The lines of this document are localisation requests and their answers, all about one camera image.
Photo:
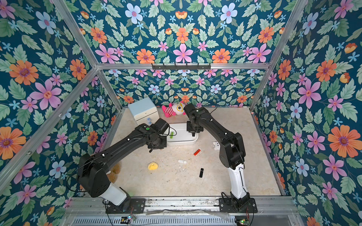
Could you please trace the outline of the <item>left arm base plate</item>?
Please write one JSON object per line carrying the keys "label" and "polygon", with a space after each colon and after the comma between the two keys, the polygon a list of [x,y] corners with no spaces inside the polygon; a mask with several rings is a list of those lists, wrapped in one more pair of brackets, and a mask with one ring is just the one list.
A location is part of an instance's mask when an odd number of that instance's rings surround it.
{"label": "left arm base plate", "polygon": [[127,198],[119,206],[112,202],[106,204],[107,214],[141,214],[145,209],[146,199],[144,198]]}

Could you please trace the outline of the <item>black usb drive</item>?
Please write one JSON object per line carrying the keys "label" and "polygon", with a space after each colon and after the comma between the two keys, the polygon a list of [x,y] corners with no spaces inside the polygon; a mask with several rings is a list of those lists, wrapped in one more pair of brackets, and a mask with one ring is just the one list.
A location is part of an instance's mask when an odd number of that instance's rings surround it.
{"label": "black usb drive", "polygon": [[199,173],[199,177],[200,177],[200,178],[202,178],[202,177],[203,177],[203,173],[204,173],[204,169],[203,169],[203,168],[201,168],[201,169],[200,169],[200,173]]}

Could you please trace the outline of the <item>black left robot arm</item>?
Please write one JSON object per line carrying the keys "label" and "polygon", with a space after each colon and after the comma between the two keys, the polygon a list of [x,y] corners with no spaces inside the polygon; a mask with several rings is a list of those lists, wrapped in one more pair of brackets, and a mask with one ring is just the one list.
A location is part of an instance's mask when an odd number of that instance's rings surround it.
{"label": "black left robot arm", "polygon": [[169,128],[169,124],[163,119],[158,119],[152,125],[143,123],[109,148],[94,155],[83,155],[77,170],[78,183],[91,197],[101,197],[117,207],[129,209],[131,197],[111,182],[107,173],[140,147],[147,146],[150,151],[165,148],[167,146],[165,132]]}

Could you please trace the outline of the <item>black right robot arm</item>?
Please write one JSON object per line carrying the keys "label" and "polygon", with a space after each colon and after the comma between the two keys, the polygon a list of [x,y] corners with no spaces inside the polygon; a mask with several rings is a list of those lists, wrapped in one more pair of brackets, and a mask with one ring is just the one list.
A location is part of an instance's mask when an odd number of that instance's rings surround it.
{"label": "black right robot arm", "polygon": [[250,200],[244,177],[246,152],[242,135],[227,130],[204,107],[197,109],[189,104],[184,111],[189,118],[187,132],[195,136],[207,130],[219,143],[219,159],[228,169],[231,180],[231,203],[240,209]]}

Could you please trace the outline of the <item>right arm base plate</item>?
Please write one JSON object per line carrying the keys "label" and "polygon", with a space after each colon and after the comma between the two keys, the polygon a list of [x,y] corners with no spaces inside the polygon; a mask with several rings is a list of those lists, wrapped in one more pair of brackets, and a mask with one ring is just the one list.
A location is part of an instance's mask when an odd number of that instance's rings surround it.
{"label": "right arm base plate", "polygon": [[244,203],[226,197],[218,199],[220,212],[226,213],[258,213],[254,198],[247,199]]}

